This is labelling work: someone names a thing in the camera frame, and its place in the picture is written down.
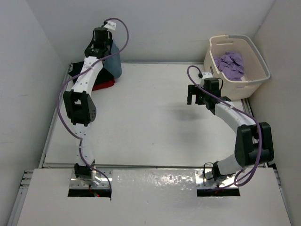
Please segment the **teal t shirt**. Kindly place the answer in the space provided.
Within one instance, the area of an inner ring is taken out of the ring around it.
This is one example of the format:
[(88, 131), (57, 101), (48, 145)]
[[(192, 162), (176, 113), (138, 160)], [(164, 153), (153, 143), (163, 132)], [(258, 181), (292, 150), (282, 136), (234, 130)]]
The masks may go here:
[(109, 75), (114, 79), (118, 79), (122, 75), (122, 67), (120, 60), (119, 48), (113, 42), (111, 47), (111, 54), (113, 56), (109, 57), (101, 70), (102, 73)]

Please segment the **lavender t shirt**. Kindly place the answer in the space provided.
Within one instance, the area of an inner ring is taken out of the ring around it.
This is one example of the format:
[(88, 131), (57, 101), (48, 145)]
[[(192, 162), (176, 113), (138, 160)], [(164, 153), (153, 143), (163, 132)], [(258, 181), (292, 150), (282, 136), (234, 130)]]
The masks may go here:
[(217, 69), (230, 81), (241, 81), (244, 73), (244, 61), (238, 52), (227, 51), (221, 57), (214, 58)]

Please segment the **red t shirt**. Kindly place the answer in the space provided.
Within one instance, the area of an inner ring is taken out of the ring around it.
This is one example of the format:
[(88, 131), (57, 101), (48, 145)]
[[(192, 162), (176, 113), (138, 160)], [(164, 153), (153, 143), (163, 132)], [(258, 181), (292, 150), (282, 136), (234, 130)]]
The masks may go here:
[(114, 84), (115, 84), (114, 79), (111, 79), (111, 80), (108, 80), (108, 81), (103, 81), (103, 82), (96, 82), (93, 85), (92, 90), (97, 91), (97, 90), (100, 90), (100, 89), (106, 89), (106, 88), (112, 87)]

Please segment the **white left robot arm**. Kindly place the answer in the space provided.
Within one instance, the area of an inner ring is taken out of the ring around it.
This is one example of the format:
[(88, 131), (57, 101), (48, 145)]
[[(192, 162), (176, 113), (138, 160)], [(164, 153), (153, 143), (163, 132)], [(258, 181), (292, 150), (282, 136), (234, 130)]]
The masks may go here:
[(103, 58), (111, 53), (112, 33), (107, 28), (98, 27), (93, 30), (90, 44), (85, 49), (85, 58), (80, 76), (70, 91), (65, 91), (63, 101), (68, 118), (74, 126), (75, 135), (79, 137), (79, 152), (74, 165), (77, 178), (92, 179), (94, 164), (93, 153), (84, 147), (84, 138), (96, 119), (96, 106), (91, 98), (91, 92), (99, 72), (103, 69)]

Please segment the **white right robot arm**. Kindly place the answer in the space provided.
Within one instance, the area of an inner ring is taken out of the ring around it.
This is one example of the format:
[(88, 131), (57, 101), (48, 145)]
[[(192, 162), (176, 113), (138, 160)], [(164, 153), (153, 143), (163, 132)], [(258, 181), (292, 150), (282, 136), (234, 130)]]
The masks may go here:
[(212, 176), (216, 181), (248, 166), (258, 166), (274, 160), (271, 127), (237, 109), (228, 97), (221, 96), (217, 78), (206, 78), (204, 86), (188, 85), (187, 104), (196, 96), (197, 105), (205, 105), (213, 115), (222, 119), (235, 133), (234, 153), (213, 163)]

